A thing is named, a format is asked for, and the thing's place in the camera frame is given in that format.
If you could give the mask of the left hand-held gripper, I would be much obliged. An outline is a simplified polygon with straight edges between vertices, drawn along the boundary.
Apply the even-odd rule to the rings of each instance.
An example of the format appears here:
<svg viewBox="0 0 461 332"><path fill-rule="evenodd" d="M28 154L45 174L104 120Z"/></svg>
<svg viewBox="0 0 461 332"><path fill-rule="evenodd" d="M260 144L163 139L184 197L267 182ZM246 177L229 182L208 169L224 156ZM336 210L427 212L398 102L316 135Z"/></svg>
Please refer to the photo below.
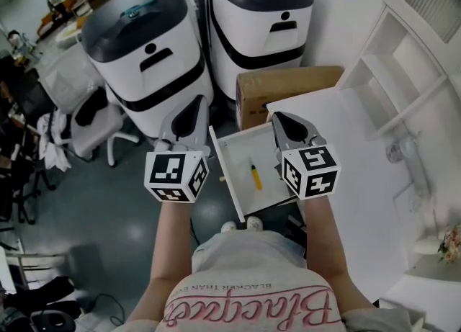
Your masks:
<svg viewBox="0 0 461 332"><path fill-rule="evenodd" d="M163 119L146 154L144 187L159 202L194 203L210 172L209 107L203 95L178 104Z"/></svg>

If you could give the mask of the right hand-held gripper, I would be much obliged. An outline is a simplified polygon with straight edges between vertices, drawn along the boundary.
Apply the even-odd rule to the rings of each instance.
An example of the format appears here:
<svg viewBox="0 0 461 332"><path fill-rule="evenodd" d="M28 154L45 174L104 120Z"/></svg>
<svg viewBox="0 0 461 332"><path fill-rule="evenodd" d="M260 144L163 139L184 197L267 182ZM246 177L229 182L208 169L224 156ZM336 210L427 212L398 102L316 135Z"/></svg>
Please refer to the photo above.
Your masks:
<svg viewBox="0 0 461 332"><path fill-rule="evenodd" d="M274 112L271 123L276 170L288 188L300 200L334 193L341 172L334 146L313 123L292 113Z"/></svg>

